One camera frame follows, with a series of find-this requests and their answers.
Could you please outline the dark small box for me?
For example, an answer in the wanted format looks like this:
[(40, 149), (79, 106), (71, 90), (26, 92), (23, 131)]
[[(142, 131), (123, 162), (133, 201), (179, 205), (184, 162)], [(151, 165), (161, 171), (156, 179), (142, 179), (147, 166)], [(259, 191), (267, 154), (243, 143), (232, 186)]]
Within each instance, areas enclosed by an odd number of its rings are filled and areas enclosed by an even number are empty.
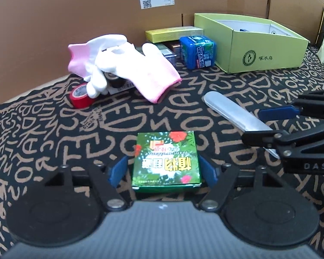
[(162, 52), (163, 56), (173, 65), (176, 66), (180, 61), (180, 42), (179, 40), (165, 41), (162, 43), (155, 43), (155, 45)]

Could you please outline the yellow-green flat box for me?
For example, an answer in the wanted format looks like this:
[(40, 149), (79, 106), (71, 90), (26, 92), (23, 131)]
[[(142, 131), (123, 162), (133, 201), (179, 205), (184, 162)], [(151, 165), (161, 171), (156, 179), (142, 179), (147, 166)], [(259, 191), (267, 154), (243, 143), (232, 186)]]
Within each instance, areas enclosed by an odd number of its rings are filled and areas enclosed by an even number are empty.
[(195, 26), (169, 27), (145, 31), (146, 39), (152, 43), (179, 40), (184, 36), (203, 35), (204, 30)]

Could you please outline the green cardboard storage box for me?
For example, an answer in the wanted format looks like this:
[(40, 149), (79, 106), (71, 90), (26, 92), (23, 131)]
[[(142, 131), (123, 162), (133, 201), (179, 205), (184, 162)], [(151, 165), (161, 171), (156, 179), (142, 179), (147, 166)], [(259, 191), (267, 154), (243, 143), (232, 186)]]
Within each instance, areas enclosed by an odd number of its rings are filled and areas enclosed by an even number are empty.
[(309, 40), (269, 19), (196, 13), (194, 26), (216, 43), (215, 64), (228, 74), (301, 66)]

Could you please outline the green floral box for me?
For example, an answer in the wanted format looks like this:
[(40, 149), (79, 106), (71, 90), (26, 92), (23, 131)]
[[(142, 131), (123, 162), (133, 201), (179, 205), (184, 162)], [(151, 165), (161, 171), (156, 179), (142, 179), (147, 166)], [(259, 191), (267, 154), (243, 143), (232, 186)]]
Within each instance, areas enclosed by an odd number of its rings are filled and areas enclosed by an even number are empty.
[(193, 131), (139, 133), (132, 188), (140, 193), (180, 192), (202, 185)]

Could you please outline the white flat box under gloves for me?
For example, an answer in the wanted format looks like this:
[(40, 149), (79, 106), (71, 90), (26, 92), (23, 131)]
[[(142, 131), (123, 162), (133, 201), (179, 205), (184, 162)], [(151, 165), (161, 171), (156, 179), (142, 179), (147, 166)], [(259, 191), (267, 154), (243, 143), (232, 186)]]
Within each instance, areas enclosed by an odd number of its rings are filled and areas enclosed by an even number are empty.
[(135, 87), (131, 81), (120, 78), (113, 73), (104, 73), (104, 76), (108, 82), (107, 88), (110, 95), (114, 95)]

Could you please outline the white pink glove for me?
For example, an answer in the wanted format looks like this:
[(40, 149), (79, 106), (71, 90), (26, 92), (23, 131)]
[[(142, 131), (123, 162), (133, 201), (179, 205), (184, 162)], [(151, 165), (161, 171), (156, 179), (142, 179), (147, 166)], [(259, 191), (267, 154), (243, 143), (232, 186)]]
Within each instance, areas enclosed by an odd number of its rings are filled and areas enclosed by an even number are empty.
[(142, 50), (137, 51), (131, 43), (112, 50), (119, 56), (113, 73), (131, 81), (149, 102), (155, 104), (169, 87), (182, 79), (156, 45), (145, 43)]
[(113, 72), (116, 64), (110, 60), (109, 64), (102, 68), (99, 60), (108, 52), (107, 49), (116, 49), (119, 45), (125, 43), (127, 43), (126, 36), (108, 34), (91, 39), (86, 43), (68, 45), (71, 54), (68, 71), (86, 81), (88, 97), (95, 99), (100, 94), (106, 95), (108, 93), (108, 82), (104, 72)]

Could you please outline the red tape roll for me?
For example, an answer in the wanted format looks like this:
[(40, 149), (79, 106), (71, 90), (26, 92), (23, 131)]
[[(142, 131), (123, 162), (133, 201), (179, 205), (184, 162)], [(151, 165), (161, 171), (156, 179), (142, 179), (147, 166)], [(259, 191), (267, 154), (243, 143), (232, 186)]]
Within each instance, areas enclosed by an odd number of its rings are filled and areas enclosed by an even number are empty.
[(96, 101), (88, 96), (86, 86), (87, 83), (80, 84), (70, 93), (71, 104), (76, 109), (88, 108)]

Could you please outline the blue plastic container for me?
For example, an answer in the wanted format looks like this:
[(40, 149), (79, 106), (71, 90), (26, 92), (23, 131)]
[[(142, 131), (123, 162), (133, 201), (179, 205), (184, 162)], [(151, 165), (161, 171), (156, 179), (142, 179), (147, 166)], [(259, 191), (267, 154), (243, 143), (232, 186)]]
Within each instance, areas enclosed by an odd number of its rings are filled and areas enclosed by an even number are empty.
[(179, 38), (181, 61), (188, 69), (211, 67), (215, 64), (216, 43), (206, 36)]

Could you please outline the large brown cardboard box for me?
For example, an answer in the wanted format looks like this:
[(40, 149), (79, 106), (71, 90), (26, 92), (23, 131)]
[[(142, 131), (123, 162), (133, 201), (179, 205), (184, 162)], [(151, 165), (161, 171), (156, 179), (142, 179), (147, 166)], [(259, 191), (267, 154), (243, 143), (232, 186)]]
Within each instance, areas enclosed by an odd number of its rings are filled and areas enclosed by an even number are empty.
[(195, 13), (269, 18), (315, 41), (324, 0), (175, 0), (141, 9), (140, 0), (0, 0), (0, 104), (66, 75), (71, 43), (120, 33), (191, 25)]

